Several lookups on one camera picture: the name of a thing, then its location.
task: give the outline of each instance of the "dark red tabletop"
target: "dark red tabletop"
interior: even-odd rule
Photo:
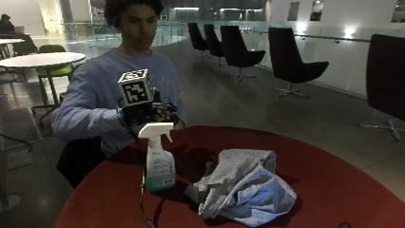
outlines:
[[[177,183],[171,190],[144,194],[144,210],[159,228],[245,227],[228,218],[203,219],[183,192],[204,174],[205,162],[224,149],[272,150],[277,175],[297,194],[291,212],[263,227],[404,228],[405,203],[359,168],[327,151],[259,130],[193,126],[163,136],[176,160]],[[140,183],[147,141],[128,146],[88,174],[55,221],[55,228],[147,227],[140,216]]]

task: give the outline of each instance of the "young man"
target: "young man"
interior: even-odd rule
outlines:
[[[168,58],[151,49],[163,9],[160,0],[107,0],[105,19],[120,30],[123,42],[76,70],[52,122],[59,138],[77,140],[99,136],[108,156],[135,141],[116,114],[117,100],[123,97],[116,82],[125,72],[149,70],[161,97],[177,106],[180,122],[175,129],[184,128],[187,114],[176,69]],[[135,125],[133,129],[137,132],[140,126]]]

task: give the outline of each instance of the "gray carpet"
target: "gray carpet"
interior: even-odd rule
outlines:
[[[28,107],[0,112],[0,133],[29,143],[43,140],[36,119]],[[24,145],[23,142],[12,141],[4,137],[2,137],[0,143],[2,150]]]

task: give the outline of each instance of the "white spray bottle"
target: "white spray bottle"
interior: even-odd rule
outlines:
[[[176,168],[173,155],[163,149],[161,135],[165,134],[169,141],[169,130],[173,123],[148,123],[139,132],[139,137],[149,140],[147,155],[145,184],[149,191],[171,188],[176,184]]]

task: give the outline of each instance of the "gray rag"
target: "gray rag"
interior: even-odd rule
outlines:
[[[275,169],[272,151],[223,150],[217,165],[207,163],[201,180],[185,190],[185,195],[199,203],[199,215],[204,219],[221,215],[257,227],[287,214],[296,194]]]

